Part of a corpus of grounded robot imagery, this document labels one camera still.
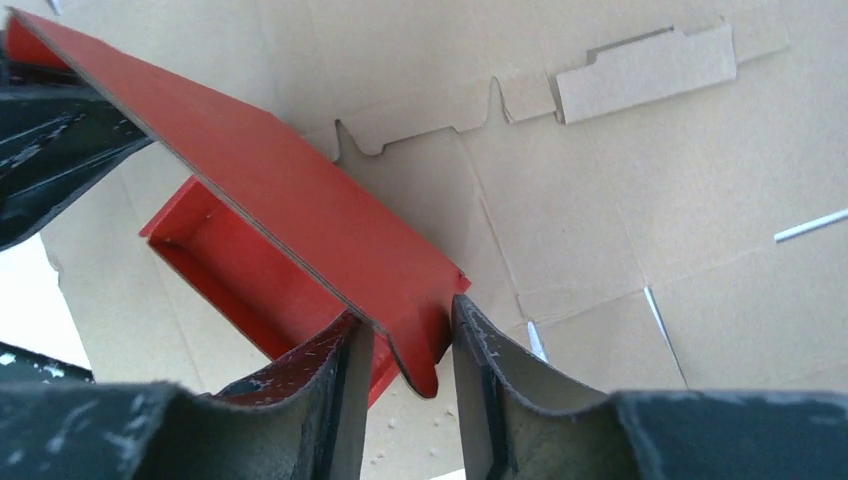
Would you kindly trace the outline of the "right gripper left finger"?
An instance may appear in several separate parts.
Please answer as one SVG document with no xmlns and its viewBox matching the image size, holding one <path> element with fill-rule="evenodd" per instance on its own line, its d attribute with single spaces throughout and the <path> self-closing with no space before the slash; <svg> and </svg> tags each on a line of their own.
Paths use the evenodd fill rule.
<svg viewBox="0 0 848 480">
<path fill-rule="evenodd" d="M 352 314 L 217 394 L 5 383 L 5 479 L 355 479 L 374 334 Z"/>
</svg>

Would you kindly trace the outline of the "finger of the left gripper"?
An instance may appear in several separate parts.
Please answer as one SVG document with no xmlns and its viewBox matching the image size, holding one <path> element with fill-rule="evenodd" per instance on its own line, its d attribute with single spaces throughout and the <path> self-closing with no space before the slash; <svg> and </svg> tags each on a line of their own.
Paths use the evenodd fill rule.
<svg viewBox="0 0 848 480">
<path fill-rule="evenodd" d="M 71 70 L 1 50 L 1 247 L 34 236 L 151 138 Z"/>
</svg>

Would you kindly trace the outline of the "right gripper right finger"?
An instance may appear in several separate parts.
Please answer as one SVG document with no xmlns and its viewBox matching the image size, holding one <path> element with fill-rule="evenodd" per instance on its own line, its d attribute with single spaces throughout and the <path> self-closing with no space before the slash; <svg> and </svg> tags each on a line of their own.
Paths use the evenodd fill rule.
<svg viewBox="0 0 848 480">
<path fill-rule="evenodd" d="M 470 479 L 843 479 L 847 398 L 816 391 L 624 390 L 576 381 L 453 299 Z"/>
</svg>

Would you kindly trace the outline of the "red paper box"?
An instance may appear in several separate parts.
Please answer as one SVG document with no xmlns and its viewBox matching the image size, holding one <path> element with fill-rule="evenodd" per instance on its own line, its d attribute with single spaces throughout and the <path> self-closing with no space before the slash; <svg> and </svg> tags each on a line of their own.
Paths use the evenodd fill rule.
<svg viewBox="0 0 848 480">
<path fill-rule="evenodd" d="M 267 111 L 11 8 L 16 60 L 78 73 L 191 177 L 143 229 L 150 247 L 270 357 L 343 312 L 381 336 L 371 397 L 397 375 L 438 391 L 452 298 L 468 278 Z"/>
</svg>

